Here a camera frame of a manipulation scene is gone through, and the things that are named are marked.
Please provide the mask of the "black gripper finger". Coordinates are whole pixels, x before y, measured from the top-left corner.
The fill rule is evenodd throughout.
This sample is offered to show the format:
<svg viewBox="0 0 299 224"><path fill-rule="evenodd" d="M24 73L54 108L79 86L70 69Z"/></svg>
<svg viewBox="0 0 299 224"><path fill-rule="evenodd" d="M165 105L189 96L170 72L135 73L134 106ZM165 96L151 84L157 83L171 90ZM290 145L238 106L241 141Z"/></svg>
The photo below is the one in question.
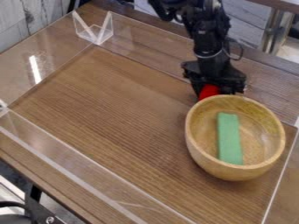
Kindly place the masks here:
<svg viewBox="0 0 299 224"><path fill-rule="evenodd" d="M237 94L245 94L246 87L245 86L222 86L221 87L221 93L223 95L237 95Z"/></svg>
<svg viewBox="0 0 299 224"><path fill-rule="evenodd" d="M201 82L193 81L191 82L191 87L193 87L194 93L197 94L198 100L201 100L202 99L203 84Z"/></svg>

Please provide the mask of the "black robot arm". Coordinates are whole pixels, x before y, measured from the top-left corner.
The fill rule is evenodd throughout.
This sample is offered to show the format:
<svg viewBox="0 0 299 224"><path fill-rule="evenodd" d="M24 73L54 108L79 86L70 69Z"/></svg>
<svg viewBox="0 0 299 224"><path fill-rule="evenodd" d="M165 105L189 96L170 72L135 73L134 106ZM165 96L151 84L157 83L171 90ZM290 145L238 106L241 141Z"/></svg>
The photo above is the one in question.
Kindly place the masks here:
<svg viewBox="0 0 299 224"><path fill-rule="evenodd" d="M183 76L190 80L199 100L214 95L243 94L247 76L233 66L231 61L243 58L245 48L234 57L230 43L239 42L229 37L230 17L222 0L147 0L158 17L185 25L194 41L197 60L182 63Z"/></svg>

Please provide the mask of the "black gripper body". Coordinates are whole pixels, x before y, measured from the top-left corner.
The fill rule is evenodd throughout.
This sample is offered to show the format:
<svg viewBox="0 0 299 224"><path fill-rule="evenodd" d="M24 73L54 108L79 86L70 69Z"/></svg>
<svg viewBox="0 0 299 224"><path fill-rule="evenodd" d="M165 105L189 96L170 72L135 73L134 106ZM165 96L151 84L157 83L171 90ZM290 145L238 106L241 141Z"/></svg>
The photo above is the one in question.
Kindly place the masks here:
<svg viewBox="0 0 299 224"><path fill-rule="evenodd" d="M197 53L197 60L185 61L182 69L194 89L203 89L207 84L221 89L246 88L247 76L231 65L225 52Z"/></svg>

